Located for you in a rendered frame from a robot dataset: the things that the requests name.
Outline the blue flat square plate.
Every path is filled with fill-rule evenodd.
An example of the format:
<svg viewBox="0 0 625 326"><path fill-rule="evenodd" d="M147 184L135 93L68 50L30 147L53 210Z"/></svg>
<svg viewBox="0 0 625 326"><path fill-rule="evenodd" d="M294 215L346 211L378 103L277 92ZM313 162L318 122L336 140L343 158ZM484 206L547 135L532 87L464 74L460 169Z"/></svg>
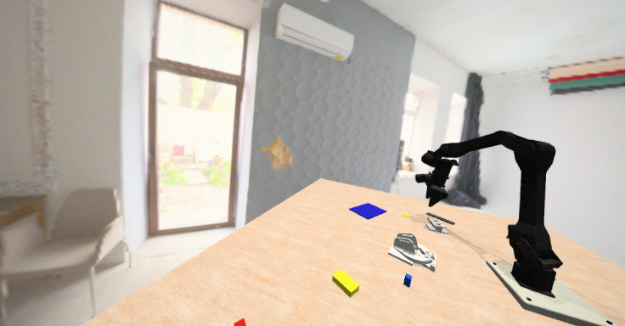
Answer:
<svg viewBox="0 0 625 326"><path fill-rule="evenodd" d="M371 205L370 203L365 204L365 205L360 205L357 207L353 207L349 209L349 211L352 211L360 216L363 216L367 220L386 212L386 210L381 209L380 207L376 205Z"/></svg>

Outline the yellow rectangular block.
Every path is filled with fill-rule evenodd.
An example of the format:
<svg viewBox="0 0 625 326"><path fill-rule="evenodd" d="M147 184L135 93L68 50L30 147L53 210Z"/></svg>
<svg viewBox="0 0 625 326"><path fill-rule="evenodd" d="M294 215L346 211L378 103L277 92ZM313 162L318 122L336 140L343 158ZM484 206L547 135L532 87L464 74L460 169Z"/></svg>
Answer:
<svg viewBox="0 0 625 326"><path fill-rule="evenodd" d="M347 275L342 270L340 270L339 272L335 273L333 275L332 280L349 297L353 297L359 291L360 284L355 282L349 275Z"/></svg>

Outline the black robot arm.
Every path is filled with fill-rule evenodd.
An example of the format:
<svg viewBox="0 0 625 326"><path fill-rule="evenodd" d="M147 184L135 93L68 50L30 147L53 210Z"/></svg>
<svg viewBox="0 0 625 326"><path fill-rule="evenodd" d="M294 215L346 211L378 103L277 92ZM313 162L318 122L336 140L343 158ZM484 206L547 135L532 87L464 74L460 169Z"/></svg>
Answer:
<svg viewBox="0 0 625 326"><path fill-rule="evenodd" d="M514 151L521 170L519 220L508 226L507 239L514 250L511 275L523 288L555 298L552 293L556 271L563 262L553 252L550 236L544 226L546 173L553 164L555 147L550 143L529 140L512 132L495 133L458 143L443 143L435 152L428 150L421 162L435 171L449 174L456 160L466 153L502 144ZM444 159L442 159L444 158Z"/></svg>

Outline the small blue block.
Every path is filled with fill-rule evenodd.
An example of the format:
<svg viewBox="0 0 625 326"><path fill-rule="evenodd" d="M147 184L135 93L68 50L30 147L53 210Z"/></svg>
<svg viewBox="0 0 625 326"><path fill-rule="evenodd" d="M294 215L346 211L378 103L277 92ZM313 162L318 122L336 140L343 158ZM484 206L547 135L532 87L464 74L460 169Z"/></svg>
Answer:
<svg viewBox="0 0 625 326"><path fill-rule="evenodd" d="M406 273L403 284L409 288L412 278L413 277L411 275Z"/></svg>

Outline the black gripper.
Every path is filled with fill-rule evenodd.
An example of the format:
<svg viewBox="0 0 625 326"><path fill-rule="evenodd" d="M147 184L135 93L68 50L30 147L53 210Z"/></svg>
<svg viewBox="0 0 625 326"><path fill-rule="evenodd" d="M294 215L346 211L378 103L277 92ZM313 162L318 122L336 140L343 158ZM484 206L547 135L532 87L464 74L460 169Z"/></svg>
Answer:
<svg viewBox="0 0 625 326"><path fill-rule="evenodd" d="M425 183L427 186L426 198L430 198L428 207L432 207L438 202L446 199L448 196L445 189L445 183L447 179L449 179L449 174L438 172L435 170L432 173L434 175L434 181L431 182L432 185L429 183Z"/></svg>

